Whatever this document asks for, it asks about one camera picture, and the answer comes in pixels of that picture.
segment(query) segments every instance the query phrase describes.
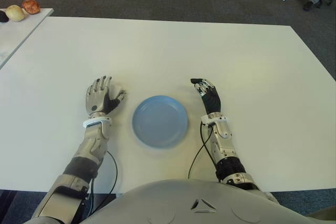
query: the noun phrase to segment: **metal joint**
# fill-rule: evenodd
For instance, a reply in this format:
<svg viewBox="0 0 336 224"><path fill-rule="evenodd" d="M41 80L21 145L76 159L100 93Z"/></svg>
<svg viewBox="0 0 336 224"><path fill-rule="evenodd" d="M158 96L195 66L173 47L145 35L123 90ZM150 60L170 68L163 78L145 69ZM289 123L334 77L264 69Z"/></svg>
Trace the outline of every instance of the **metal joint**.
<svg viewBox="0 0 336 224"><path fill-rule="evenodd" d="M244 184L244 183L251 183L253 185L255 185L256 187L257 184L255 183L255 181L253 180L252 176L249 175L248 173L234 173L231 174L229 176L227 176L226 178L223 179L223 183L224 184L228 184L228 181L232 180L234 184L238 185L238 184Z"/></svg>

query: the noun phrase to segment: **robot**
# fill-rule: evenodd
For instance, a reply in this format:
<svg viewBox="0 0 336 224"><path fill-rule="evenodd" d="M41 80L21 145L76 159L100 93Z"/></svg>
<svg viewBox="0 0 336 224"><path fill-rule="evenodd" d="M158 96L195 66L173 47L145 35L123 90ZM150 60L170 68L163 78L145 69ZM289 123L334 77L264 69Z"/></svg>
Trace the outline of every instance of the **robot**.
<svg viewBox="0 0 336 224"><path fill-rule="evenodd" d="M108 114L126 95L121 90L116 98L110 99L111 81L111 77L103 76L89 86L86 93L89 119L83 123L84 140L26 224L79 223L89 184L108 151L112 122ZM218 182L175 179L140 186L94 211L83 224L336 223L302 216L263 193L240 162L215 86L206 79L191 79L191 83L206 110L200 125L202 148L216 168ZM206 141L202 127L208 127Z"/></svg>

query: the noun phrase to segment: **onion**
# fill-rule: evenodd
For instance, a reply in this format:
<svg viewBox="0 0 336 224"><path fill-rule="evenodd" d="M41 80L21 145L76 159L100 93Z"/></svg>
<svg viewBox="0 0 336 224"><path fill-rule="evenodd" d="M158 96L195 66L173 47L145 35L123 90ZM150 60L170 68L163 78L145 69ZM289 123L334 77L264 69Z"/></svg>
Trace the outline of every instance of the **onion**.
<svg viewBox="0 0 336 224"><path fill-rule="evenodd" d="M11 5L6 9L6 15L10 20L19 22L25 18L23 10L17 5Z"/></svg>

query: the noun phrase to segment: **wire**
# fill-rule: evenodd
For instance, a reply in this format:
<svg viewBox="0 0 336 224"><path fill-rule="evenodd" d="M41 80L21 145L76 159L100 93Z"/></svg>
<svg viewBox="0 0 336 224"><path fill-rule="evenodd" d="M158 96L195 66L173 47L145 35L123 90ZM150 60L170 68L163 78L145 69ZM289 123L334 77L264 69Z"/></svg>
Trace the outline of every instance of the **wire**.
<svg viewBox="0 0 336 224"><path fill-rule="evenodd" d="M91 193L90 193L90 198L91 198L91 205L90 205L90 210L89 210L89 213L88 213L88 217L91 215L92 213L92 210L93 210L93 202L95 200L95 195L93 194L93 187L94 187L94 184L95 184L95 181L94 181L94 178L92 179L91 181Z"/></svg>
<svg viewBox="0 0 336 224"><path fill-rule="evenodd" d="M114 161L114 165L115 165L115 171L116 171L116 178L114 180L114 183L113 183L113 186L112 186L112 189L110 190L110 192L107 194L107 196L105 197L105 199L99 204L98 207L96 207L96 209L89 215L93 215L103 204L104 202L108 199L108 197L110 196L110 194L112 193L114 187L116 186L115 184L117 183L117 178L118 178L118 167L117 167L117 163L116 163L116 160L114 159L114 157L112 156L112 154L107 151L107 153L112 157L113 161Z"/></svg>
<svg viewBox="0 0 336 224"><path fill-rule="evenodd" d="M191 168L193 167L194 165L194 162L197 158L197 156L199 155L199 153L201 152L202 148L206 145L206 143L209 141L211 135L212 135L212 132L214 131L214 129L211 127L211 132L210 132L210 135L208 136L207 140L204 142L204 144L201 146L201 148L198 150L198 152L196 153L195 157L194 157L194 160L193 162L191 163L191 166L189 168L189 172L188 172L188 179L190 178L190 172L191 172Z"/></svg>
<svg viewBox="0 0 336 224"><path fill-rule="evenodd" d="M199 133L200 133L200 135L201 135L201 140L202 140L202 143L203 143L203 145L204 145L204 148L206 149L206 152L208 152L208 155L209 155L209 157L210 157L212 163L214 164L214 166L215 166L215 168L216 168L216 163L215 163L214 159L212 158L212 156L211 156L211 154L210 154L210 152L209 152L209 150L208 150L208 147L206 147L206 145L205 145L205 143L204 143L203 134L202 134L202 122L200 123L199 126L200 126L200 127L199 127Z"/></svg>

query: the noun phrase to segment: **robotic arm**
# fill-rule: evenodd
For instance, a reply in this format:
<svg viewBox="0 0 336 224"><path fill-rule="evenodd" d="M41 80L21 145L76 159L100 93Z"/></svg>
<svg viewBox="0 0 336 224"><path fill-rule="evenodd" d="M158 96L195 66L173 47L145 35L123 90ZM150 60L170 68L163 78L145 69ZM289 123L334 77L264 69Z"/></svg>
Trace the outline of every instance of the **robotic arm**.
<svg viewBox="0 0 336 224"><path fill-rule="evenodd" d="M84 140L70 163L35 210L29 224L71 224L82 214L89 183L96 178L98 169L107 151L109 128L112 120L107 116L125 97L119 92L110 100L112 77L103 76L94 80L86 93L86 109L89 119Z"/></svg>
<svg viewBox="0 0 336 224"><path fill-rule="evenodd" d="M191 79L191 83L201 95L207 113L202 116L202 123L212 128L209 141L218 181L245 190L259 189L246 173L232 144L232 132L220 112L221 100L215 86L206 79Z"/></svg>

